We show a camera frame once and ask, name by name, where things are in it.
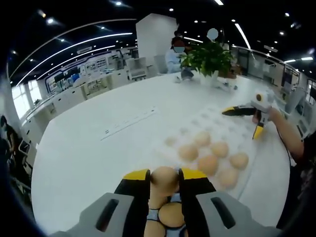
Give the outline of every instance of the round table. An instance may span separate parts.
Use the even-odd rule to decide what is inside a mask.
[[[46,234],[66,231],[79,215],[122,177],[137,169],[142,151],[155,137],[210,103],[223,108],[245,104],[262,82],[237,78],[232,93],[200,85],[174,83],[175,75],[132,83],[87,100],[50,121],[38,146],[32,176],[32,203],[37,224]],[[157,113],[102,139],[105,130],[155,106]],[[254,220],[275,226],[289,184],[289,160],[276,128],[265,139],[239,201]]]

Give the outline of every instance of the white partition wall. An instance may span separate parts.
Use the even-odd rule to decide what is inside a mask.
[[[177,28],[175,18],[153,13],[136,23],[139,57],[146,57],[147,64],[153,65],[154,56],[170,49]]]

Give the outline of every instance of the egg tray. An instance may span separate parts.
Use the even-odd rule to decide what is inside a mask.
[[[168,198],[168,202],[178,202],[181,203],[181,198],[180,198],[180,193],[175,193],[173,196]],[[161,223],[164,228],[166,229],[166,235],[165,237],[184,237],[184,230],[186,229],[186,225],[184,224],[183,226],[179,228],[170,228],[166,225],[164,225],[158,217],[159,209],[149,209],[149,213],[147,216],[147,220],[153,220],[153,221],[158,221]]]
[[[252,136],[256,125],[251,121],[250,116],[229,117],[222,115],[224,108],[214,105],[207,106],[196,115],[193,115],[185,123],[176,128],[165,137],[161,137],[150,147],[150,156],[161,159],[159,164],[166,164],[174,168],[187,167],[198,169],[197,160],[203,156],[211,155],[210,147],[199,148],[199,156],[193,162],[185,162],[178,155],[178,149],[185,144],[193,144],[194,136],[201,131],[208,131],[211,136],[211,143],[224,141],[229,146],[229,153],[226,158],[218,158],[219,166],[214,176],[209,176],[209,181],[216,190],[229,193],[232,197],[239,199],[250,176],[255,161],[260,139],[253,140]],[[168,146],[165,141],[168,137],[175,138],[173,146]],[[245,170],[239,171],[238,181],[235,187],[225,189],[220,185],[217,176],[220,171],[232,168],[229,157],[238,152],[248,154],[249,162]]]

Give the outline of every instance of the potted plant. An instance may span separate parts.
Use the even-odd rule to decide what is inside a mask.
[[[224,50],[218,42],[206,42],[194,45],[193,49],[182,56],[182,67],[191,67],[201,76],[201,84],[212,86],[217,80],[218,71],[227,73],[231,67],[232,55]]]

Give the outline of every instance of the hand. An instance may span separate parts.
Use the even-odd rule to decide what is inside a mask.
[[[272,107],[270,109],[270,111],[269,111],[269,121],[273,122],[279,114],[280,114],[280,112],[276,108]],[[252,122],[253,123],[258,123],[259,122],[258,111],[256,111],[256,113],[252,117]]]

